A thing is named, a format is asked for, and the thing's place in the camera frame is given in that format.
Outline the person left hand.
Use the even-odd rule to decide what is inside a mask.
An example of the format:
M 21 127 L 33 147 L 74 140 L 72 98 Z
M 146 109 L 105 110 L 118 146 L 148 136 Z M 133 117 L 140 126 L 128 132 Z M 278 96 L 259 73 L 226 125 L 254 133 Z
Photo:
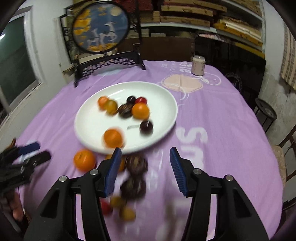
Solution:
M 6 195 L 6 199 L 10 210 L 12 211 L 13 217 L 16 221 L 22 221 L 24 212 L 21 204 L 20 196 L 15 191 L 10 191 Z

